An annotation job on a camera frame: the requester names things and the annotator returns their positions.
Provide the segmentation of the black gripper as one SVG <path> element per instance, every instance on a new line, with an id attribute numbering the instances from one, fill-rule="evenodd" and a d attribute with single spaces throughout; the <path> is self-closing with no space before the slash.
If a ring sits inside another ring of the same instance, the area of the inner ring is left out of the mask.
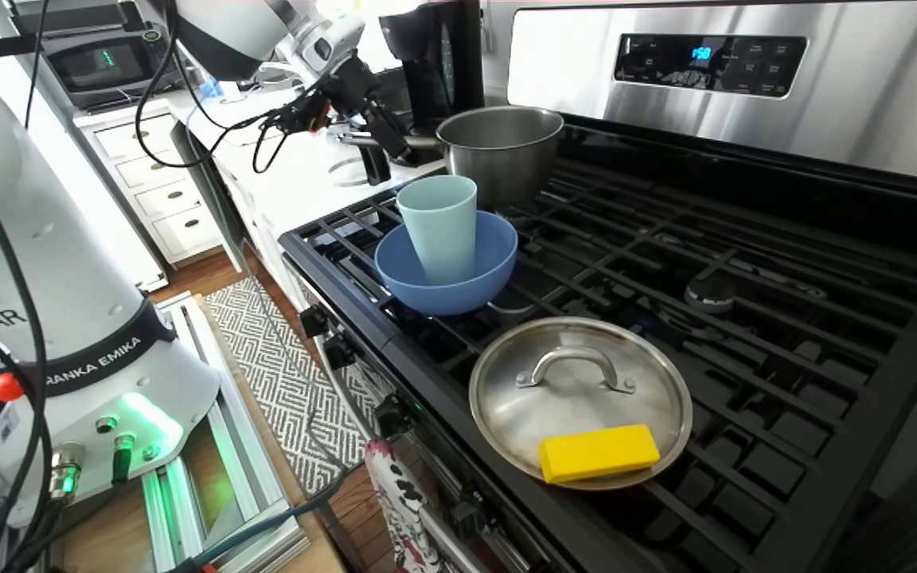
<path id="1" fill-rule="evenodd" d="M 376 73 L 358 54 L 346 54 L 340 62 L 336 62 L 318 80 L 318 91 L 331 102 L 336 110 L 363 115 L 371 135 L 392 160 L 405 160 L 411 154 L 405 128 L 390 107 L 384 107 Z"/>

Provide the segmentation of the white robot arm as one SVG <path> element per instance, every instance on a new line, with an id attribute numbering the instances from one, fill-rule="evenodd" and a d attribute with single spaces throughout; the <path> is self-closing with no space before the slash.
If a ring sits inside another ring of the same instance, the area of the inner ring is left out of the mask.
<path id="1" fill-rule="evenodd" d="M 221 390 L 120 276 L 0 98 L 0 343 L 27 390 L 0 414 L 3 520 L 173 462 Z"/>

